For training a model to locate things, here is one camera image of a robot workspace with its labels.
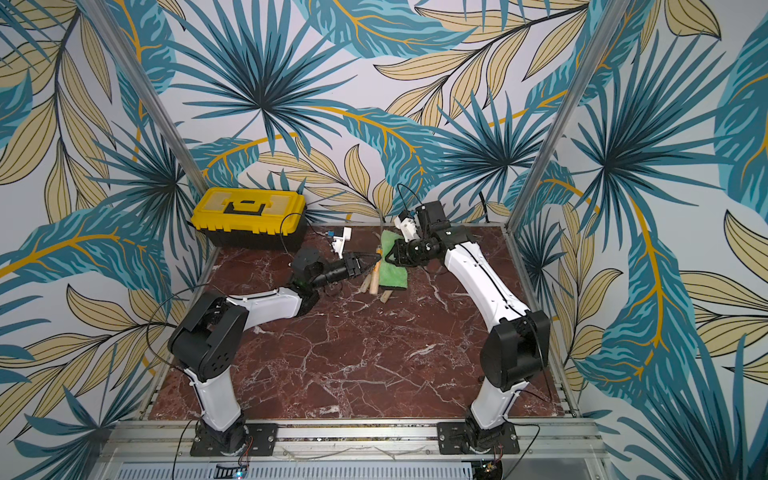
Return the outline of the green rag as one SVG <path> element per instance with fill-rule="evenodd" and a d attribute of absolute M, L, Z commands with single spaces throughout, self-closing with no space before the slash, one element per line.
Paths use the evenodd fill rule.
<path fill-rule="evenodd" d="M 381 234 L 382 260 L 379 268 L 379 286 L 384 289 L 406 290 L 408 287 L 406 268 L 395 264 L 393 248 L 398 239 L 401 239 L 401 236 L 390 230 L 384 230 Z"/>

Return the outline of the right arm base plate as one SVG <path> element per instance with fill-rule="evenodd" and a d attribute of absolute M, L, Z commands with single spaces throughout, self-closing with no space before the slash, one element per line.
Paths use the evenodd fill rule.
<path fill-rule="evenodd" d="M 436 425 L 441 455 L 514 455 L 520 452 L 517 432 L 510 422 L 481 429 L 471 419 L 438 422 Z"/>

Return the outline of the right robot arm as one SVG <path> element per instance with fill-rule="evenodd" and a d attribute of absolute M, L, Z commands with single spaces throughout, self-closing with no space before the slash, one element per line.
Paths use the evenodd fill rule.
<path fill-rule="evenodd" d="M 402 237 L 384 249 L 387 263 L 415 268 L 438 260 L 478 308 L 488 336 L 480 354 L 484 380 L 468 424 L 482 433 L 501 426 L 529 381 L 547 368 L 551 319 L 512 293 L 468 228 L 451 224 L 440 202 L 401 211 L 394 226 Z"/>

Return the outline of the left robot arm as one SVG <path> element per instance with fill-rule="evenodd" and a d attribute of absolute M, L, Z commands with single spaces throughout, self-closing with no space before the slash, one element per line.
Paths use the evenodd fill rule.
<path fill-rule="evenodd" d="M 307 314 L 322 288 L 364 276 L 380 260 L 377 253 L 346 252 L 329 261 L 307 247 L 294 256 L 291 276 L 280 288 L 244 296 L 202 294 L 175 328 L 168 350 L 192 381 L 203 426 L 219 436 L 244 430 L 230 367 L 246 330 Z"/>

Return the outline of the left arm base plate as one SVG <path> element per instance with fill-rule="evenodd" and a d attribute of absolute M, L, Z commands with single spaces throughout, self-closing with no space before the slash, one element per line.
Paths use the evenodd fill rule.
<path fill-rule="evenodd" d="M 236 422 L 219 432 L 201 423 L 195 429 L 192 457 L 269 457 L 273 454 L 278 425 L 276 423 Z"/>

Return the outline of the sickle labelled handle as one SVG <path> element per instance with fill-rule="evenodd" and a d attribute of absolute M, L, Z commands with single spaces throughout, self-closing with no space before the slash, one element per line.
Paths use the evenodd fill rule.
<path fill-rule="evenodd" d="M 359 287 L 359 289 L 358 289 L 358 292 L 359 292 L 359 293 L 366 293 L 366 292 L 368 292 L 368 291 L 369 291 L 369 288 L 370 288 L 370 283 L 371 283 L 371 278 L 370 278 L 370 277 L 367 277 L 367 278 L 366 278 L 366 279 L 363 281 L 363 283 L 361 284 L 361 286 Z"/>

